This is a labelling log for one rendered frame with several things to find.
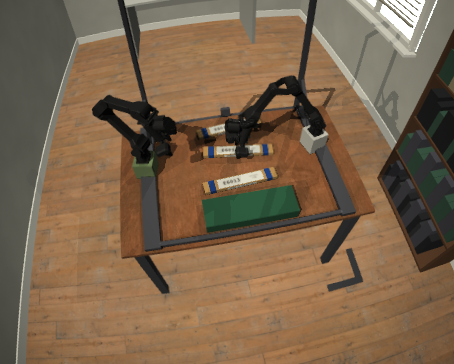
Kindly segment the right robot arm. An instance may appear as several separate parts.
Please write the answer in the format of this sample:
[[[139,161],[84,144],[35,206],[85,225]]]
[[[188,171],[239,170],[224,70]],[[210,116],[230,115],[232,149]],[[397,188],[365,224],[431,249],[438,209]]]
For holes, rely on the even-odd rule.
[[[138,121],[137,124],[142,125],[148,133],[162,131],[161,134],[164,139],[168,135],[177,134],[175,121],[172,121],[172,118],[166,117],[165,115],[157,115],[159,111],[147,102],[129,102],[112,97],[111,95],[107,95],[104,99],[101,99],[92,108],[92,114],[98,117],[102,113],[98,119],[107,121],[130,142],[131,148],[133,149],[131,154],[136,157],[136,164],[149,164],[151,158],[151,153],[148,151],[148,147],[151,145],[150,140],[144,134],[135,133],[114,114],[113,109],[130,114],[133,119]],[[150,112],[152,113],[148,116]]]

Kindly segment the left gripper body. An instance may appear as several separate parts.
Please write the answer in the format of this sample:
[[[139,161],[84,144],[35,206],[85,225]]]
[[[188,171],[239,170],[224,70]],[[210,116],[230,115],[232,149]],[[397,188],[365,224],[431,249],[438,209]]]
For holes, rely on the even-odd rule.
[[[236,147],[236,149],[235,149],[236,156],[248,157],[249,151],[248,151],[248,148],[245,147],[245,144],[248,144],[248,138],[250,138],[249,135],[243,135],[239,131],[239,142],[238,143],[240,143],[240,146],[242,146],[242,147],[241,148],[239,146]]]

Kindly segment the white welding electrode pack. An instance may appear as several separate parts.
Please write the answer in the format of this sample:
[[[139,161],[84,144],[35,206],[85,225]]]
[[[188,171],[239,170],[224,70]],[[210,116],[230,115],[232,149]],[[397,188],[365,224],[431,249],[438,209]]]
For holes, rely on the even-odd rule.
[[[274,167],[203,183],[205,195],[277,179]]]
[[[238,146],[240,145],[203,147],[203,157],[236,157],[235,149]],[[274,154],[272,144],[245,145],[245,147],[249,150],[248,156],[267,156]]]

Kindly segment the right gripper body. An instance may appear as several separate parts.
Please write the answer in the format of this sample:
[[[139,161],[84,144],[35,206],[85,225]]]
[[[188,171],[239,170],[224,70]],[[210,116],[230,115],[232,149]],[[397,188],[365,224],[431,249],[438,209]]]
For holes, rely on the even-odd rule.
[[[163,138],[162,131],[155,131],[153,133],[149,133],[149,137],[154,138],[154,142],[160,142],[160,145],[156,147],[156,155],[161,157],[170,153],[170,145],[166,143],[166,140]]]

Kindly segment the tan cardboard box with white label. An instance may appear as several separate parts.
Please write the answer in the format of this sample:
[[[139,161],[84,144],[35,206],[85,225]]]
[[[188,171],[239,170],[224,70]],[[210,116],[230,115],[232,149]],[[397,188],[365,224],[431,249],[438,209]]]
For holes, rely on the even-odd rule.
[[[262,125],[262,122],[261,122],[260,119],[257,122],[257,125],[258,126]],[[197,131],[199,140],[203,140],[203,139],[207,139],[207,138],[223,135],[223,134],[225,134],[225,123],[224,124],[220,124],[220,125],[216,125],[216,126],[211,126],[211,127],[199,129],[199,130],[196,130],[196,131]]]

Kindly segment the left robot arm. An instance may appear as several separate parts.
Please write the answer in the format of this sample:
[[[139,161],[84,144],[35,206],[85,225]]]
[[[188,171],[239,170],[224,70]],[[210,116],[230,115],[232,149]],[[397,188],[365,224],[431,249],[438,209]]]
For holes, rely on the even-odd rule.
[[[285,84],[287,88],[279,88],[282,84]],[[261,113],[266,108],[266,106],[271,102],[271,100],[276,95],[290,94],[295,96],[306,110],[305,114],[307,116],[307,119],[311,122],[308,131],[314,137],[324,134],[324,132],[321,130],[326,127],[326,124],[322,119],[323,118],[322,115],[320,114],[319,110],[316,107],[312,106],[312,104],[309,103],[310,101],[309,102],[307,101],[308,98],[306,96],[303,96],[302,89],[296,77],[294,75],[290,75],[287,77],[280,78],[276,82],[270,83],[268,88],[257,100],[257,102],[254,105],[248,107],[243,113],[238,115],[238,119],[228,118],[225,121],[225,131],[227,131],[225,132],[226,142],[228,142],[228,144],[233,144],[234,141],[238,143],[239,134],[234,132],[239,132],[240,129],[241,134],[250,135],[253,128],[258,128],[257,122],[260,119]],[[310,116],[308,115],[307,111],[310,114]],[[245,122],[243,117],[245,117]],[[232,139],[229,140],[229,137],[230,139],[231,138]]]

